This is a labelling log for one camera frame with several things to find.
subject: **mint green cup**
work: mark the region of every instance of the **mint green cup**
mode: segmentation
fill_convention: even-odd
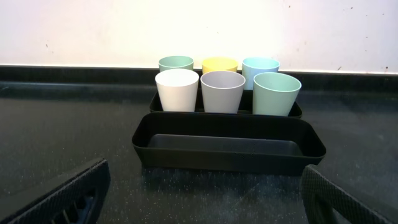
[[[254,77],[253,114],[288,116],[301,89],[290,75],[265,72]]]
[[[187,56],[169,56],[159,60],[161,72],[174,68],[193,70],[193,59]]]

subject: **plastic cup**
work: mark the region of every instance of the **plastic cup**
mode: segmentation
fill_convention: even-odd
[[[231,71],[236,72],[238,62],[231,58],[214,57],[202,61],[202,72],[206,74],[213,71]]]
[[[159,60],[161,72],[175,68],[193,70],[193,59],[187,56],[169,56]]]
[[[201,76],[201,92],[205,112],[237,113],[245,79],[230,71],[208,72]]]
[[[280,63],[271,58],[251,57],[243,60],[242,75],[246,78],[245,90],[253,89],[253,79],[264,72],[278,72]]]
[[[155,77],[163,111],[194,112],[199,75],[187,69],[170,69]]]
[[[276,72],[254,77],[253,113],[287,116],[301,89],[301,83],[290,75]]]

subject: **black countertop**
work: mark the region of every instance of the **black countertop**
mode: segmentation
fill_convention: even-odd
[[[143,168],[131,144],[155,86],[0,85],[0,199],[95,157],[111,185],[98,223],[307,223],[300,177]],[[398,95],[301,91],[320,170],[398,208]]]

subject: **plastic tray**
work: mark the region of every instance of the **plastic tray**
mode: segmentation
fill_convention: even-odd
[[[326,149],[307,122],[278,116],[151,113],[132,137],[145,166],[301,175]]]
[[[149,106],[150,112],[163,112],[162,103],[160,102],[159,93],[156,92]],[[203,96],[201,89],[198,89],[197,102],[195,105],[195,112],[204,113],[205,107],[203,106]],[[238,114],[251,114],[253,115],[253,91],[243,90],[241,104],[239,105]],[[289,117],[301,118],[302,111],[299,105],[294,102],[292,109],[290,110]]]

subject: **white wall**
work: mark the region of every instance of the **white wall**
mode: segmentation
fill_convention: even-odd
[[[0,64],[156,67],[188,55],[199,68],[266,56],[281,70],[398,74],[397,10],[396,0],[1,0]]]

